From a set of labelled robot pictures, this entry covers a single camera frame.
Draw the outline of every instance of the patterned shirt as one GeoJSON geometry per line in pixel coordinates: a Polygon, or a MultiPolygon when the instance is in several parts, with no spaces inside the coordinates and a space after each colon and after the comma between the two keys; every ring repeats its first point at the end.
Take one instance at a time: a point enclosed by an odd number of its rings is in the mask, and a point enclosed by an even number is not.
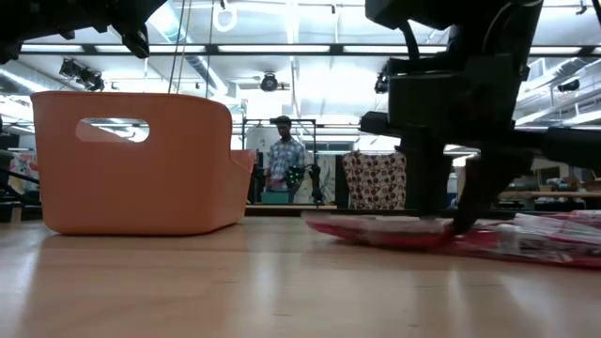
{"type": "Polygon", "coordinates": [[[284,178],[288,169],[293,165],[299,168],[304,167],[304,148],[294,139],[288,142],[280,140],[270,147],[268,161],[271,179],[282,180],[282,185],[278,184],[274,188],[285,190],[287,186],[285,185],[284,178]]]}

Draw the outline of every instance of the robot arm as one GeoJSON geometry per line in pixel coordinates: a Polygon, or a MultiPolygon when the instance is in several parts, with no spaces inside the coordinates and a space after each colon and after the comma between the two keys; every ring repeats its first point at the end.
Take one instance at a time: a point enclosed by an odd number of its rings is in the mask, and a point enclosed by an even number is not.
{"type": "Polygon", "coordinates": [[[145,22],[166,0],[0,0],[0,65],[16,60],[23,42],[60,34],[75,38],[75,30],[109,25],[139,58],[147,58],[145,22]]]}
{"type": "Polygon", "coordinates": [[[389,113],[369,112],[362,131],[401,138],[407,156],[407,209],[436,217],[444,208],[451,159],[447,144],[476,147],[454,219],[457,234],[470,229],[534,157],[601,168],[587,156],[601,134],[551,128],[515,131],[512,119],[542,0],[366,0],[368,19],[406,37],[409,60],[391,59],[377,90],[388,91],[389,113]],[[420,58],[407,21],[450,29],[445,52],[420,58]]]}

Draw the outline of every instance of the person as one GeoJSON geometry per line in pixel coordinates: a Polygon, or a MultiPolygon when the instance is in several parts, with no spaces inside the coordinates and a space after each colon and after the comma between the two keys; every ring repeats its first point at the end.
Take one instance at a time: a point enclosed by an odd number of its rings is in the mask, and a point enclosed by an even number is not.
{"type": "Polygon", "coordinates": [[[276,118],[275,125],[281,138],[270,147],[268,153],[268,168],[265,171],[267,191],[288,192],[288,203],[292,203],[300,183],[289,188],[285,182],[285,174],[292,166],[304,167],[304,147],[290,134],[292,128],[290,117],[276,118]]]}

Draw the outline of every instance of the wooden table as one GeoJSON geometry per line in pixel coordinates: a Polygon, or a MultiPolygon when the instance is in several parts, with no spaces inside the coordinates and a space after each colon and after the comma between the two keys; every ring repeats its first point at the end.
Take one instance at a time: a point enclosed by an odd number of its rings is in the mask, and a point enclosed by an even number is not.
{"type": "Polygon", "coordinates": [[[351,246],[300,219],[197,238],[0,228],[0,337],[599,337],[601,273],[351,246]]]}

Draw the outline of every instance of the fluorescent light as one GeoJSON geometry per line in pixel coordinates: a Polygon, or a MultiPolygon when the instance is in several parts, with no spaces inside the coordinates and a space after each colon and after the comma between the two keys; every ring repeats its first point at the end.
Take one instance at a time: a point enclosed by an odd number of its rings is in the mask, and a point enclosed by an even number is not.
{"type": "Polygon", "coordinates": [[[419,48],[421,54],[436,54],[447,50],[445,46],[419,46],[419,48]]]}
{"type": "Polygon", "coordinates": [[[577,54],[582,47],[531,47],[530,54],[577,54]]]}
{"type": "Polygon", "coordinates": [[[330,124],[323,125],[323,128],[335,128],[335,129],[358,129],[360,126],[358,125],[347,125],[347,124],[330,124]]]}
{"type": "Polygon", "coordinates": [[[444,148],[444,151],[451,151],[451,150],[454,150],[454,149],[459,149],[460,147],[463,147],[463,146],[457,146],[457,145],[447,145],[447,146],[444,148]]]}
{"type": "Polygon", "coordinates": [[[185,51],[183,45],[177,46],[177,49],[176,45],[152,45],[149,49],[151,53],[203,53],[206,50],[205,46],[198,45],[186,46],[185,51]]]}
{"type": "Polygon", "coordinates": [[[407,46],[344,46],[344,53],[408,54],[407,46]]]}
{"type": "Polygon", "coordinates": [[[548,127],[544,126],[516,126],[514,128],[517,131],[546,131],[548,127]]]}
{"type": "Polygon", "coordinates": [[[217,47],[222,53],[327,53],[324,45],[225,45],[217,47]]]}
{"type": "Polygon", "coordinates": [[[595,121],[596,119],[599,119],[599,118],[601,118],[601,111],[596,111],[596,112],[584,113],[584,114],[576,115],[572,118],[568,118],[568,119],[564,120],[563,124],[569,126],[569,125],[574,125],[574,124],[595,121]]]}
{"type": "MultiPolygon", "coordinates": [[[[446,51],[445,46],[418,46],[420,54],[436,54],[446,51]]],[[[344,46],[344,53],[365,53],[365,54],[408,54],[407,46],[344,46]]]]}
{"type": "Polygon", "coordinates": [[[21,76],[17,76],[15,74],[8,72],[6,70],[3,70],[3,69],[0,69],[0,75],[4,75],[4,76],[8,77],[10,80],[18,83],[19,85],[24,85],[27,88],[33,90],[34,92],[50,90],[43,85],[36,84],[33,81],[26,80],[26,79],[22,78],[21,76]]]}
{"type": "Polygon", "coordinates": [[[456,159],[453,159],[453,167],[464,167],[466,166],[466,160],[474,157],[476,154],[471,154],[471,155],[467,155],[467,156],[462,156],[462,157],[458,157],[456,159]]]}
{"type": "Polygon", "coordinates": [[[49,44],[24,44],[21,47],[21,52],[46,52],[46,53],[60,53],[60,52],[83,52],[84,48],[81,45],[49,45],[49,44]]]}
{"type": "Polygon", "coordinates": [[[23,127],[12,126],[11,128],[16,129],[17,131],[27,131],[27,132],[31,132],[31,133],[36,132],[36,129],[33,127],[23,128],[23,127]]]}
{"type": "Polygon", "coordinates": [[[123,45],[96,45],[94,47],[101,53],[131,53],[130,50],[123,45]]]}
{"type": "Polygon", "coordinates": [[[577,129],[582,131],[601,131],[601,126],[574,126],[571,129],[577,129]]]}
{"type": "Polygon", "coordinates": [[[447,155],[475,155],[478,150],[466,150],[466,151],[444,151],[447,155]]]}
{"type": "Polygon", "coordinates": [[[521,126],[523,124],[533,122],[534,120],[536,120],[546,114],[547,114],[547,112],[538,112],[538,113],[523,116],[516,120],[516,126],[521,126]]]}

